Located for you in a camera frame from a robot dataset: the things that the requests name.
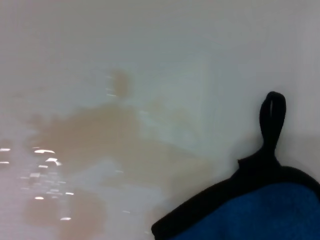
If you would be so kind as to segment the blue rag with black trim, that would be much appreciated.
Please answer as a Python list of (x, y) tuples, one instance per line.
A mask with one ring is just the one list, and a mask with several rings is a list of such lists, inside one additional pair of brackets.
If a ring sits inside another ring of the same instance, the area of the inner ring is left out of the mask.
[(259, 112), (261, 148), (155, 222), (154, 240), (320, 240), (320, 183), (275, 155), (285, 115), (285, 97), (269, 92)]

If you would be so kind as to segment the brown water stain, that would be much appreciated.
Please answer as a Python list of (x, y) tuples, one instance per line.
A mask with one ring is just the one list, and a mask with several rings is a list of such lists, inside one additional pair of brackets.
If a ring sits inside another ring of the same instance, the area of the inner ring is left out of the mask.
[(31, 200), (30, 224), (57, 227), (57, 240), (148, 240), (153, 222), (202, 187), (212, 161), (198, 152), (198, 129), (182, 108), (155, 98), (130, 104), (127, 75), (113, 75), (111, 101), (67, 117), (31, 120), (28, 140), (52, 183)]

